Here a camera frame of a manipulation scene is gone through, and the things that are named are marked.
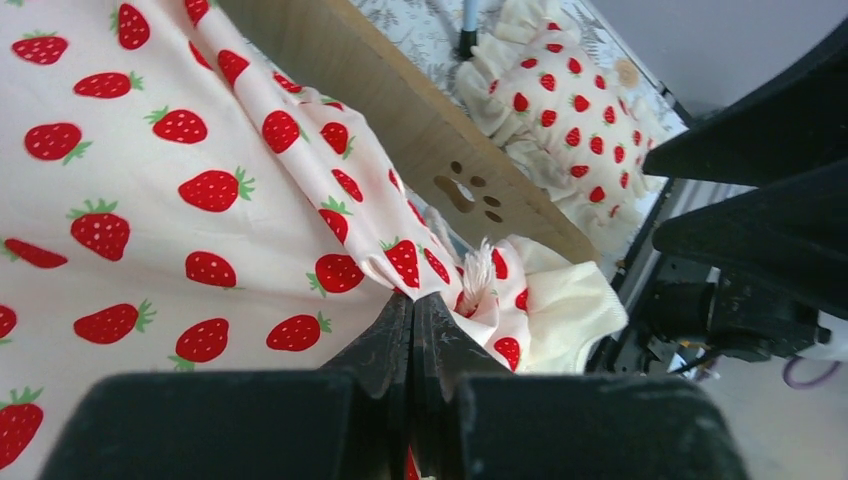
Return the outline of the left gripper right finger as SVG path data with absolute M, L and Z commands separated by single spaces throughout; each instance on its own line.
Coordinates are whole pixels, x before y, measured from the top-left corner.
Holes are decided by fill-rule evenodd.
M 411 443 L 421 474 L 464 479 L 456 388 L 469 375 L 511 371 L 465 333 L 437 293 L 413 305 L 411 367 Z

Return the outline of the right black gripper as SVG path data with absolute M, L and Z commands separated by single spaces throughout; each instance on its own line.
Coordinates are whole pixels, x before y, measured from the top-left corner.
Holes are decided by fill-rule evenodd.
M 818 310 L 847 315 L 845 22 L 763 86 L 652 150 L 643 169 L 768 185 L 655 231 L 656 250 L 699 263 L 660 261 L 639 310 L 653 338 L 749 363 L 830 343 Z

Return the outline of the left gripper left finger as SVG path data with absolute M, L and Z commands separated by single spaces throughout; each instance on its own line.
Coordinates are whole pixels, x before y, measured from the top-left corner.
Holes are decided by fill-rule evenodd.
M 413 301 L 393 294 L 376 320 L 321 369 L 351 383 L 338 479 L 404 479 L 410 437 Z

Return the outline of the wooden pet bed frame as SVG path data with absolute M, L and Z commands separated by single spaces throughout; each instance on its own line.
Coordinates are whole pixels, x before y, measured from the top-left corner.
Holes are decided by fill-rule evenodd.
M 600 253 L 350 1 L 223 1 L 263 53 L 366 117 L 402 180 L 465 241 L 535 240 L 573 263 Z

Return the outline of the large strawberry print cushion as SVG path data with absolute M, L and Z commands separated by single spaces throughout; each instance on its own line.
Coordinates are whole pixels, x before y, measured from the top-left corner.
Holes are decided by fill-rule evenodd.
M 509 370 L 580 374 L 626 312 L 527 238 L 465 256 L 365 118 L 206 1 L 1 5 L 1 475 L 97 380 L 306 369 L 439 294 Z

